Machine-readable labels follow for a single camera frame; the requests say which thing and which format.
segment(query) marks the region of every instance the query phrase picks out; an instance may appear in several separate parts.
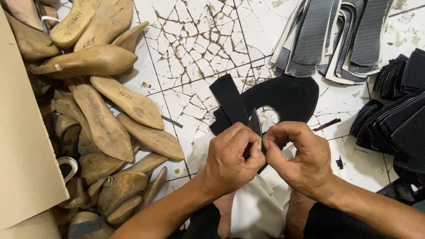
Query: white cloth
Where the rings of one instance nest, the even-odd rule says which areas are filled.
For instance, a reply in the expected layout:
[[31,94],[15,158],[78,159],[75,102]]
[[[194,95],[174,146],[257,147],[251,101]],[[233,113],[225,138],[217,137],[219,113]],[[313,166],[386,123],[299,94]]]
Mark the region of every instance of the white cloth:
[[[268,113],[258,114],[263,132],[272,125]],[[208,133],[195,140],[194,156],[198,171],[205,168],[208,157],[208,147],[214,134]],[[282,153],[287,159],[295,157],[296,148],[292,143],[283,148]],[[331,162],[333,173],[341,177],[335,161]],[[232,225],[230,238],[267,239],[283,237],[286,223],[291,188],[270,165],[260,175],[238,189],[232,206]]]

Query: tile floor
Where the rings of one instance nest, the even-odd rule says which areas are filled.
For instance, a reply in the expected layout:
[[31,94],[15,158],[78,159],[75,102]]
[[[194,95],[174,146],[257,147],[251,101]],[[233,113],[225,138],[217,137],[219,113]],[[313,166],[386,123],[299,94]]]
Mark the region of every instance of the tile floor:
[[[70,4],[61,0],[59,18]],[[274,77],[268,64],[285,24],[300,0],[134,0],[133,24],[149,21],[140,36],[133,72],[119,79],[133,91],[155,101],[161,114],[183,125],[165,121],[165,130],[182,145],[185,160],[167,161],[167,182],[156,200],[187,183],[197,172],[193,142],[207,133],[219,107],[209,85],[231,74],[243,92]],[[400,53],[409,56],[425,49],[425,5],[421,0],[394,0],[388,27],[383,34],[383,62]],[[355,145],[349,130],[357,112],[371,98],[374,79],[364,85],[338,85],[319,74],[319,100],[308,122],[317,128],[335,118],[342,122],[316,134],[329,141],[332,160],[341,157],[341,174],[348,182],[378,191],[398,178],[392,168],[393,156]],[[120,109],[111,106],[118,114]],[[278,115],[264,107],[274,122]],[[148,152],[140,151],[136,160]],[[155,170],[155,178],[162,166]]]

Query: small debris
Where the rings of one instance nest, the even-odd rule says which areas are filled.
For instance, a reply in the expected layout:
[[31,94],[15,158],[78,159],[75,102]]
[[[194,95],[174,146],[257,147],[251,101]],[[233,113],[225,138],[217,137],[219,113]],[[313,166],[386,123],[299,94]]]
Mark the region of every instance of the small debris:
[[143,82],[143,83],[142,83],[142,86],[150,88],[152,85],[149,85],[148,83]]

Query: black lining piece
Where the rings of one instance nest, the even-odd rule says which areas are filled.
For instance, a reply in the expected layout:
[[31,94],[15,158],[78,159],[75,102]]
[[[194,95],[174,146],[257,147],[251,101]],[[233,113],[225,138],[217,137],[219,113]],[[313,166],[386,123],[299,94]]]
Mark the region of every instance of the black lining piece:
[[[316,108],[319,87],[311,77],[296,78],[285,75],[261,82],[240,96],[248,117],[253,109],[269,105],[279,113],[280,122],[307,122]],[[215,135],[232,126],[223,108],[217,109],[214,115],[216,121],[211,124],[210,129]]]
[[249,119],[244,107],[244,102],[230,74],[218,78],[210,85],[210,90],[232,124],[237,122],[241,122],[244,125],[248,124]]

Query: cardboard sheet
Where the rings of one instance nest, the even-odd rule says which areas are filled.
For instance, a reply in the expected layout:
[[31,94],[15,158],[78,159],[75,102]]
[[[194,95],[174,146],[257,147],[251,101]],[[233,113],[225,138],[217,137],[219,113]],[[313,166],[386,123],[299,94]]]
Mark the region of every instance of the cardboard sheet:
[[0,230],[69,198],[19,49],[0,11]]

